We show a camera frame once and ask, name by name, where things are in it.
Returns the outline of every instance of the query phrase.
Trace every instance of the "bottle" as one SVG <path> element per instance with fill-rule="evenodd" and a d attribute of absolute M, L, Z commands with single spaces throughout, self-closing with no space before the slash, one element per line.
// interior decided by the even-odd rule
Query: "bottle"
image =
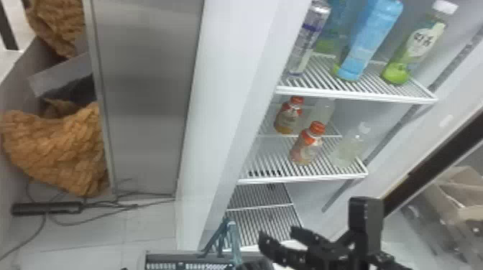
<path fill-rule="evenodd" d="M 371 128 L 367 126 L 366 122 L 361 122 L 357 129 L 349 130 L 342 141 L 332 151 L 329 157 L 332 164 L 342 168 L 350 166 L 357 155 L 365 150 L 370 131 Z"/>
<path fill-rule="evenodd" d="M 347 44 L 341 45 L 333 73 L 343 80 L 358 80 L 401 12 L 403 3 L 398 0 L 368 0 Z"/>
<path fill-rule="evenodd" d="M 331 7 L 325 0 L 312 0 L 285 66 L 284 78 L 298 78 L 302 75 L 311 57 L 317 37 L 322 32 L 330 13 Z"/>
<path fill-rule="evenodd" d="M 382 71 L 382 78 L 396 85 L 407 82 L 411 71 L 423 61 L 446 29 L 447 23 L 443 18 L 452 15 L 457 9 L 458 5 L 436 0 L 433 11 L 419 21 L 416 30 L 396 50 Z"/>
<path fill-rule="evenodd" d="M 297 123 L 298 117 L 302 114 L 300 106 L 303 104 L 303 97 L 292 96 L 289 101 L 282 104 L 282 107 L 275 117 L 273 126 L 281 134 L 291 134 Z"/>
<path fill-rule="evenodd" d="M 351 25 L 355 23 L 354 17 L 360 2 L 361 0 L 328 0 L 331 14 L 318 36 L 315 52 L 333 54 L 340 44 L 338 39 L 347 40 Z"/>
<path fill-rule="evenodd" d="M 298 165 L 309 165 L 317 157 L 317 148 L 322 145 L 322 135 L 325 132 L 324 124 L 312 122 L 310 128 L 302 130 L 298 135 L 290 150 L 290 159 Z"/>
<path fill-rule="evenodd" d="M 319 98 L 307 120 L 305 120 L 305 126 L 310 126 L 314 121 L 319 121 L 327 126 L 335 109 L 335 98 Z"/>

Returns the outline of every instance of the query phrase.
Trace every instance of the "white bottle cap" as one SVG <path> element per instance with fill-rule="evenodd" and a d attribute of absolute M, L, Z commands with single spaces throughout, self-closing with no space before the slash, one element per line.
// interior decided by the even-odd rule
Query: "white bottle cap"
<path fill-rule="evenodd" d="M 362 134 L 368 134 L 369 132 L 371 132 L 371 128 L 367 126 L 366 122 L 361 122 L 359 124 L 359 132 Z"/>
<path fill-rule="evenodd" d="M 452 15 L 458 9 L 458 5 L 446 0 L 436 0 L 433 4 L 433 9 L 444 14 Z"/>

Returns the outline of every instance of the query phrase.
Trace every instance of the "refrigerator shelf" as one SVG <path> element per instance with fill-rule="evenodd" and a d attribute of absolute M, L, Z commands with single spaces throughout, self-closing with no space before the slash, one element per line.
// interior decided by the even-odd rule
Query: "refrigerator shelf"
<path fill-rule="evenodd" d="M 238 185 L 231 196 L 228 210 L 273 207 L 274 205 L 292 205 L 284 184 Z"/>
<path fill-rule="evenodd" d="M 225 215 L 238 225 L 241 247 L 256 246 L 258 233 L 264 231 L 281 241 L 290 240 L 290 227 L 301 227 L 293 205 L 227 210 Z M 225 241 L 224 250 L 231 248 Z"/>
<path fill-rule="evenodd" d="M 334 56 L 314 54 L 303 76 L 294 80 L 281 80 L 275 93 L 411 104 L 432 104 L 438 100 L 432 92 L 413 79 L 401 86 L 386 83 L 380 77 L 385 62 L 371 61 L 356 82 L 332 76 L 333 65 Z"/>
<path fill-rule="evenodd" d="M 295 140 L 295 137 L 258 137 L 241 169 L 239 185 L 355 180 L 365 178 L 369 174 L 360 159 L 356 159 L 346 168 L 339 168 L 331 163 L 328 155 L 342 140 L 341 137 L 323 138 L 324 143 L 318 149 L 318 157 L 307 166 L 298 166 L 288 157 Z"/>
<path fill-rule="evenodd" d="M 275 117 L 277 116 L 277 113 L 280 110 L 281 105 L 282 104 L 272 104 L 268 107 L 267 113 L 265 114 L 262 125 L 260 125 L 260 130 L 258 134 L 259 137 L 273 137 L 273 136 L 297 137 L 298 134 L 302 131 L 302 129 L 307 128 L 306 126 L 303 126 L 303 124 L 305 123 L 305 118 L 308 117 L 308 115 L 312 110 L 312 107 L 310 106 L 303 107 L 302 116 L 300 117 L 300 120 L 297 121 L 299 125 L 294 128 L 293 133 L 291 134 L 278 133 L 273 127 L 273 123 L 275 122 Z M 328 123 L 328 125 L 326 126 L 326 133 L 324 137 L 329 137 L 329 136 L 335 136 L 335 137 L 341 136 L 340 132 L 332 123 Z"/>

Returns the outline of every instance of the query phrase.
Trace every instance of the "orange bottle cap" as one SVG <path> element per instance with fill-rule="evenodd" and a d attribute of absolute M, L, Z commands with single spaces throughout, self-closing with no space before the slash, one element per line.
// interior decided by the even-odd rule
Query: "orange bottle cap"
<path fill-rule="evenodd" d="M 303 104 L 303 97 L 302 96 L 292 96 L 290 98 L 290 102 L 294 104 Z"/>
<path fill-rule="evenodd" d="M 314 133 L 315 135 L 323 135 L 326 133 L 326 125 L 322 124 L 319 121 L 314 121 L 310 124 L 310 132 Z"/>

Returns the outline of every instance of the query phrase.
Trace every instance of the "brown basket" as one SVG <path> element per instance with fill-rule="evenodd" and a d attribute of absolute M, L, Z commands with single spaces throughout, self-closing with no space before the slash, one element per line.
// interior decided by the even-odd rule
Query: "brown basket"
<path fill-rule="evenodd" d="M 97 103 L 77 110 L 70 101 L 47 102 L 46 117 L 21 111 L 4 115 L 5 152 L 35 180 L 77 196 L 99 194 L 107 177 Z"/>
<path fill-rule="evenodd" d="M 85 26 L 81 0 L 32 0 L 26 13 L 30 27 L 59 55 L 77 55 L 74 41 Z"/>

